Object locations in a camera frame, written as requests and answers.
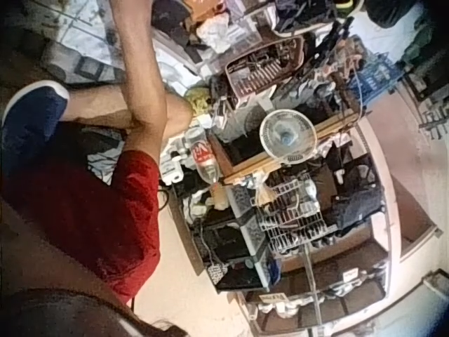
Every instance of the plastic bottle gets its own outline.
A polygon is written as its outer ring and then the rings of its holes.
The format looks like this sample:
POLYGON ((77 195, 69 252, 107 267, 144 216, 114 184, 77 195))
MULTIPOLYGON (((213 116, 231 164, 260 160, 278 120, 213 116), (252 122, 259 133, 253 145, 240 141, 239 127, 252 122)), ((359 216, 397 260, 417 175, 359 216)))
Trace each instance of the plastic bottle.
POLYGON ((229 207, 229 201, 225 189, 218 182, 220 167, 206 137, 206 132, 200 126, 194 126, 186 131, 185 139, 190 147, 198 174, 210 185, 210 194, 214 200, 215 208, 226 209, 229 207))

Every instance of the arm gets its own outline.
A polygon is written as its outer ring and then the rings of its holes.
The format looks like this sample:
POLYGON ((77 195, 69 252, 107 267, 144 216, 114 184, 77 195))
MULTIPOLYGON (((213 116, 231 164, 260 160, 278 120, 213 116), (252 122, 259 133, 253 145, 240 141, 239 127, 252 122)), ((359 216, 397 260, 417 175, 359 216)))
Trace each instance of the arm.
POLYGON ((158 163, 167 108, 152 43, 152 0, 110 2, 123 49, 128 109, 136 125, 123 150, 143 151, 158 163))

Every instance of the small fan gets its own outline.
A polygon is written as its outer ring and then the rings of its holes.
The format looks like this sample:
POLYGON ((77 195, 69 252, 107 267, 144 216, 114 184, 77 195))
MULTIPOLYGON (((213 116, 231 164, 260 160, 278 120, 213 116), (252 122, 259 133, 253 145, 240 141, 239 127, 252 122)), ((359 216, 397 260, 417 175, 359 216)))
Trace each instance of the small fan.
POLYGON ((260 141, 270 157, 284 164, 308 160, 318 142, 313 124, 295 110, 275 110, 260 125, 260 141))

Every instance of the black cable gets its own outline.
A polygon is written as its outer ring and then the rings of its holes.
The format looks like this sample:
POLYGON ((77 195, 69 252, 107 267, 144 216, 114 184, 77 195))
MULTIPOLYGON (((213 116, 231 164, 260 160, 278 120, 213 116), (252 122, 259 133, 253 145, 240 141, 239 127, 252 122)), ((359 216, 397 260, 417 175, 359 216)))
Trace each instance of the black cable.
POLYGON ((163 192, 163 193, 166 195, 166 200, 165 200, 165 202, 163 203, 162 207, 159 208, 159 212, 160 212, 160 211, 162 211, 164 208, 167 207, 168 201, 170 200, 170 195, 169 195, 169 193, 168 193, 167 190, 162 190, 162 189, 160 189, 160 190, 158 190, 157 192, 158 192, 158 193, 159 193, 159 192, 163 192))

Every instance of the clothing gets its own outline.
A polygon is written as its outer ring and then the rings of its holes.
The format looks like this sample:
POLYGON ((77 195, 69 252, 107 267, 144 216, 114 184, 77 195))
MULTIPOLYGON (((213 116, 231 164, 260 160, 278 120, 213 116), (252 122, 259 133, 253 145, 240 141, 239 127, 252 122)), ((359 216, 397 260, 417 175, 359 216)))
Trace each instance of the clothing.
POLYGON ((159 168, 144 152, 121 154, 111 186, 85 168, 48 160, 13 174, 5 199, 48 241, 128 302, 160 259, 159 168))
POLYGON ((126 303, 160 259, 159 168, 144 152, 124 152, 108 186, 69 160, 76 151, 66 142, 67 154, 52 155, 68 100, 53 81, 30 84, 11 98, 2 119, 2 194, 126 303))

